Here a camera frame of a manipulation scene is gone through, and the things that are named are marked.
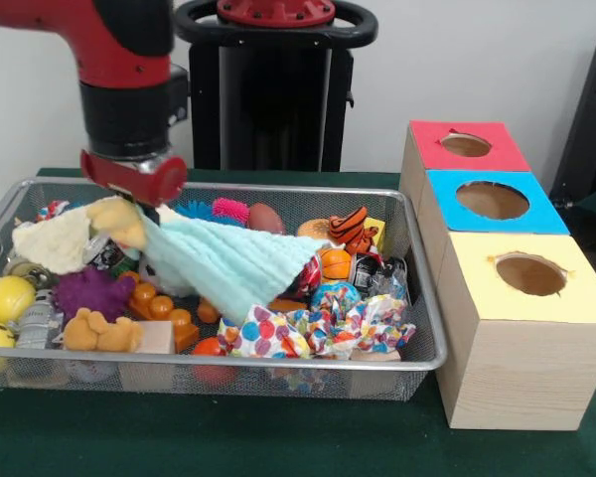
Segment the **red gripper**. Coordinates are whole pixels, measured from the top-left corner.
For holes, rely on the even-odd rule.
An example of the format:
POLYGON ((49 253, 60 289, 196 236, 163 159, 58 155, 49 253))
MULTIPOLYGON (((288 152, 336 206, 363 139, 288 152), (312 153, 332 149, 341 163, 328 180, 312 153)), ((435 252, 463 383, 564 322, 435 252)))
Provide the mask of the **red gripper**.
POLYGON ((147 219, 160 224, 154 207, 179 197, 187 181, 187 164, 176 156, 113 160, 82 150, 80 168, 94 184, 133 198, 147 219))

